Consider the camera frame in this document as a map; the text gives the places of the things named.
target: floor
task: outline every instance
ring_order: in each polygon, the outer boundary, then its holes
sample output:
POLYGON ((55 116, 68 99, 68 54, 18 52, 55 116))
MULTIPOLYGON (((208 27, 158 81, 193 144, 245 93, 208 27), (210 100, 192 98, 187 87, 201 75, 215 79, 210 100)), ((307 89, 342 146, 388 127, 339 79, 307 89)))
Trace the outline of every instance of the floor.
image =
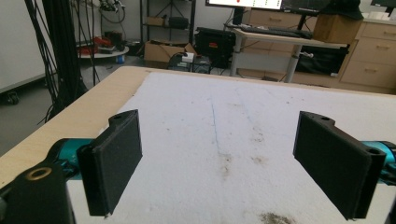
MULTIPOLYGON (((127 56, 124 64, 116 64, 114 59, 100 59, 95 61, 99 80, 103 80, 120 66, 145 66, 143 59, 127 56)), ((81 74, 85 85, 90 89, 93 86, 92 67, 88 60, 81 61, 81 74)), ((211 75, 228 76, 228 69, 214 68, 211 75)), ((17 88, 19 103, 11 105, 7 96, 0 97, 0 156, 7 153, 19 142, 41 127, 43 118, 50 107, 50 94, 43 80, 38 80, 26 86, 17 88)))

